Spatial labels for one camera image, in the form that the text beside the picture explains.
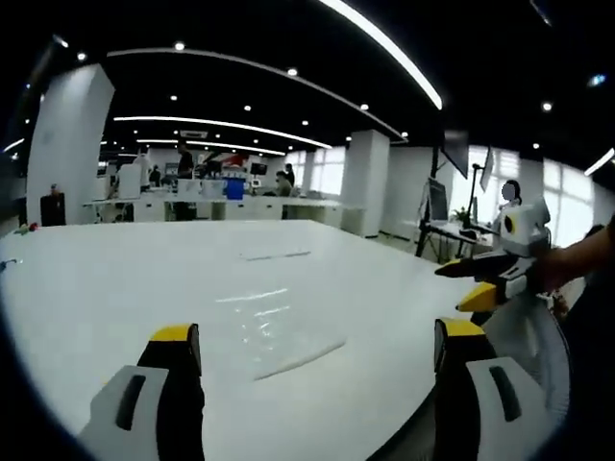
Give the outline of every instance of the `ceiling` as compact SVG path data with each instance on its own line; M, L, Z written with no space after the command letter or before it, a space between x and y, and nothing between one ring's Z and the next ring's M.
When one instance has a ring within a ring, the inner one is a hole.
M410 145L426 145L444 128L461 128L473 143L581 169L615 144L615 55L608 50L613 18L603 2L557 2L555 9L555 2L542 0L534 1L538 8L519 0L347 3L406 52L441 95L444 109L438 110L371 37L318 0L110 1L100 8L88 4L87 10L70 2L61 10L50 6L37 14L45 18L46 28L29 31L26 51L12 60L13 85L23 88L52 33L70 44L59 50L54 71L80 65L78 51L87 53L85 63L101 62L116 88L105 129L109 143L104 148L110 154L119 146L134 150L137 139L173 139L173 132L183 129L207 131L211 142L272 151L315 148L238 128L112 120L136 115L231 122L330 145L342 145L350 133L367 129L395 141L407 132ZM182 53L107 57L117 50L172 49L178 40L185 43ZM354 107L296 78L192 56L188 50L239 57L282 72L297 68L300 78ZM597 73L605 74L606 82L588 87ZM172 95L177 101L171 101ZM550 113L542 111L544 101L553 103ZM361 104L369 105L374 118L357 109ZM244 110L247 105L250 111ZM28 114L36 107L35 102L27 105L20 117L32 118ZM534 150L533 143L540 149ZM610 186L614 170L608 165L596 179Z

